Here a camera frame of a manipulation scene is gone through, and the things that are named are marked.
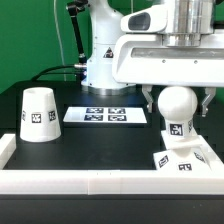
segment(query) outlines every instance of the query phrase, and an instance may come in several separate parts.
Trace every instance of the black table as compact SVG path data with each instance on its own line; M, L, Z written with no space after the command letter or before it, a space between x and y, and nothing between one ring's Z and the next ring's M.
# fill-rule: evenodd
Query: black table
M22 92L29 87L54 89L62 136L47 143L20 139ZM17 149L8 170L151 170L153 153L164 150L164 129L156 105L162 87L154 87L153 113L138 86L123 96L81 91L75 82L18 82L0 95L0 135L16 133ZM65 124L69 106L142 107L147 124ZM215 100L194 127L223 160L222 114ZM0 223L222 223L224 197L214 195L0 195Z

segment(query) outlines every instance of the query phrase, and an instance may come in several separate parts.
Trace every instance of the white cup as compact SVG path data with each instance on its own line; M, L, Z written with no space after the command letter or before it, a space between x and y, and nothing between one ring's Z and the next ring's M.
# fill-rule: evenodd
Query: white cup
M21 139L46 142L61 135L53 90L35 87L23 91Z

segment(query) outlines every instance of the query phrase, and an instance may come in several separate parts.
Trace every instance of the white sphere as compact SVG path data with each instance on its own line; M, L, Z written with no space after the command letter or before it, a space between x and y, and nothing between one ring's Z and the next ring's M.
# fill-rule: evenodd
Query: white sphere
M190 120L197 108L197 97L191 88L171 86L161 92L158 106L166 120Z

